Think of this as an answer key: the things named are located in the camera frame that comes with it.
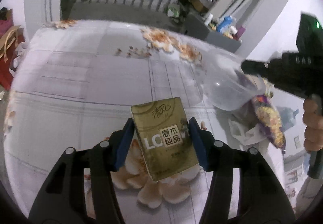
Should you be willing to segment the person's right hand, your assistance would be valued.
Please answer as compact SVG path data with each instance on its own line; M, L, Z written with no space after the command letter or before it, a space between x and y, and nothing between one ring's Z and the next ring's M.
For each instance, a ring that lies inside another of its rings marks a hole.
M323 146L323 117L318 114L318 105L311 99L303 104L303 122L306 125L304 132L304 148L307 152L315 152Z

